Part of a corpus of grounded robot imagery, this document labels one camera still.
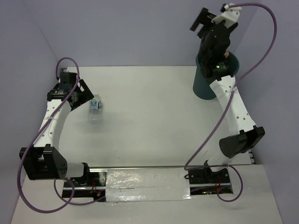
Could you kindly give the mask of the clear bottle blue label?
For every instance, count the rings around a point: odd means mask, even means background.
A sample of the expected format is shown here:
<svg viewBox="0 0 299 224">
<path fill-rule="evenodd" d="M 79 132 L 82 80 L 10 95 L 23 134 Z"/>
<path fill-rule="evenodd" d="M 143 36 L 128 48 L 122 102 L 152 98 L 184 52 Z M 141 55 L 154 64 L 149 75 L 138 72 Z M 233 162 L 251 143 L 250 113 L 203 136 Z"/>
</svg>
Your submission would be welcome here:
<svg viewBox="0 0 299 224">
<path fill-rule="evenodd" d="M 88 104 L 88 122 L 90 124 L 97 124 L 102 117 L 103 104 L 99 94 L 95 94 Z"/>
</svg>

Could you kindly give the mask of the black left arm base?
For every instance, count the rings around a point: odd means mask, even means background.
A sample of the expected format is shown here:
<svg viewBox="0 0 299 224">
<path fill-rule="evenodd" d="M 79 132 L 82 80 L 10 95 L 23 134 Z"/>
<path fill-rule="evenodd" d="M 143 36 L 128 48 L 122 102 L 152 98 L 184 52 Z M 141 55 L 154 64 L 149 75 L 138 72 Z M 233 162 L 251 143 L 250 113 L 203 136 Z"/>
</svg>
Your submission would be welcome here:
<svg viewBox="0 0 299 224">
<path fill-rule="evenodd" d="M 107 169 L 91 169 L 86 180 L 83 177 L 72 178 L 75 187 L 74 198 L 92 198 L 105 201 Z"/>
</svg>

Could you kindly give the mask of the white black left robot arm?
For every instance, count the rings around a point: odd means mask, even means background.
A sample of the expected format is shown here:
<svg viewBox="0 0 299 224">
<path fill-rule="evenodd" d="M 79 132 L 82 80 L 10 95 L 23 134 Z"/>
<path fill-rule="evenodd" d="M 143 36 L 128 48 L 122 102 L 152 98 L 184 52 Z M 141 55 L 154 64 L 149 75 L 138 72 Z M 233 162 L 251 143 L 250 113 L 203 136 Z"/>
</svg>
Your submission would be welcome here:
<svg viewBox="0 0 299 224">
<path fill-rule="evenodd" d="M 74 178 L 81 185 L 91 182 L 87 163 L 69 162 L 59 152 L 60 136 L 69 113 L 93 98 L 84 80 L 77 81 L 74 72 L 61 72 L 59 82 L 47 94 L 47 125 L 34 141 L 29 152 L 21 148 L 19 157 L 30 180 L 62 180 Z"/>
</svg>

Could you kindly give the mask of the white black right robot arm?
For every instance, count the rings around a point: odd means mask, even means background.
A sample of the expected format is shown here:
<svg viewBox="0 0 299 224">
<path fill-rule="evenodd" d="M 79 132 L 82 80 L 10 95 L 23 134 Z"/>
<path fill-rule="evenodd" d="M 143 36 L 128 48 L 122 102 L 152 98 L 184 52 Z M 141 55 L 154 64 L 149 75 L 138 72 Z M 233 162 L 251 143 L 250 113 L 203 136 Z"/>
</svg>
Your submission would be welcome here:
<svg viewBox="0 0 299 224">
<path fill-rule="evenodd" d="M 214 15 L 202 8 L 190 28 L 195 31 L 202 25 L 197 34 L 201 42 L 193 92 L 201 99 L 217 99 L 224 112 L 221 119 L 226 119 L 229 127 L 228 136 L 219 140 L 219 149 L 204 162 L 203 177 L 207 182 L 218 179 L 226 165 L 252 149 L 265 135 L 264 128 L 256 125 L 241 98 L 235 78 L 239 61 L 228 51 L 240 10 L 223 8 L 220 15 Z"/>
</svg>

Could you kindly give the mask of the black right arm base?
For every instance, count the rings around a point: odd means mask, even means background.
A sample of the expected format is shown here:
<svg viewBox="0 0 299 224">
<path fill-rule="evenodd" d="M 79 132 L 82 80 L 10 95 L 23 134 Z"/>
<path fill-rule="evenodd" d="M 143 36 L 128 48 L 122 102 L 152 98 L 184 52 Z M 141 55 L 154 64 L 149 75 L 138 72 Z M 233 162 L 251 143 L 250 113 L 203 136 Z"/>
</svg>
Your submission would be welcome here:
<svg viewBox="0 0 299 224">
<path fill-rule="evenodd" d="M 189 170 L 184 176 L 191 186 L 213 186 L 221 184 L 229 184 L 230 178 L 227 169 L 218 172 L 212 172 L 210 168 L 201 168 Z"/>
</svg>

